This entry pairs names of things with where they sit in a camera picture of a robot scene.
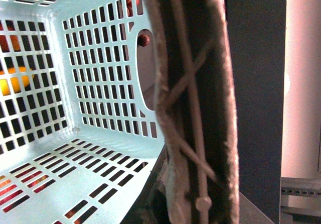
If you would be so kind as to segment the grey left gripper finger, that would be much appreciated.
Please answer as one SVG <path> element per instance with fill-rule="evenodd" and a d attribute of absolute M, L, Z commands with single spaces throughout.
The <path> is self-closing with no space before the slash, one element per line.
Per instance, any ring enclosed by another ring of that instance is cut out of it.
<path fill-rule="evenodd" d="M 238 223 L 239 157 L 224 0 L 144 0 L 171 223 Z"/>

